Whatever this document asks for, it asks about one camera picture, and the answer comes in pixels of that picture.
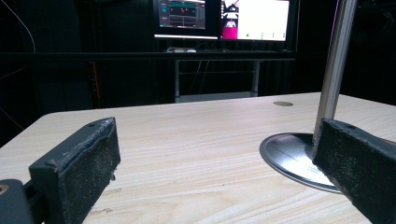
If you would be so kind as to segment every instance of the light wood tabletop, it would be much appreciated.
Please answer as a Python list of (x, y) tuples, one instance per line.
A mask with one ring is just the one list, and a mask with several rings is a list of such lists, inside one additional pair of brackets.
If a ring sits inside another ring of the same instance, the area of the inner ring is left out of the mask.
[[(115, 117), (121, 163), (85, 223), (369, 223), (345, 196), (294, 182), (260, 154), (271, 135), (312, 133), (319, 97), (49, 114), (0, 148), (0, 179), (26, 183), (28, 166), (70, 134)], [(335, 118), (396, 141), (396, 106), (340, 95)]]

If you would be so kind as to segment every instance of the computer monitor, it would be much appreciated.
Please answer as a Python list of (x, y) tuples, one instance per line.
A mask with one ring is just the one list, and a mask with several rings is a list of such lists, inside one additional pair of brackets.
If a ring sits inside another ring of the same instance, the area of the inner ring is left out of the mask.
[(221, 0), (221, 39), (286, 41), (289, 0)]
[(219, 38), (219, 0), (153, 0), (154, 36)]

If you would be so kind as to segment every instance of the silver pole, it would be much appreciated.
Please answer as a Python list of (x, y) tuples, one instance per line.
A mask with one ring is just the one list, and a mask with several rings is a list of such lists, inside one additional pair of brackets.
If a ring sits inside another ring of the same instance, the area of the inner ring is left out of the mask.
[(180, 60), (175, 60), (175, 103), (180, 103), (179, 64)]
[(260, 62), (259, 60), (254, 61), (253, 81), (250, 92), (251, 97), (257, 97), (259, 95)]
[(332, 27), (332, 39), (313, 136), (314, 145), (318, 141), (321, 120), (323, 118), (334, 119), (357, 2), (358, 0), (339, 0), (337, 2)]

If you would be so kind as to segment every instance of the black foam block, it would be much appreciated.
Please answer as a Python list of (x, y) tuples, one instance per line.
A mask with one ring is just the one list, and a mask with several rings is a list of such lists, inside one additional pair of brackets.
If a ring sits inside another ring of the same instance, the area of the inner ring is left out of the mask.
[(120, 163), (116, 121), (89, 123), (34, 162), (29, 171), (49, 207), (46, 223), (82, 223)]
[(396, 146), (323, 119), (313, 163), (373, 223), (396, 223)]

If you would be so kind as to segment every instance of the stand base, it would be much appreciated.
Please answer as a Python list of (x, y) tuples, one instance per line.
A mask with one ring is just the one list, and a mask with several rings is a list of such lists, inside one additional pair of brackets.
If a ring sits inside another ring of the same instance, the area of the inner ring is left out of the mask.
[(312, 134), (280, 133), (260, 145), (264, 160), (282, 175), (314, 189), (341, 193), (312, 163)]

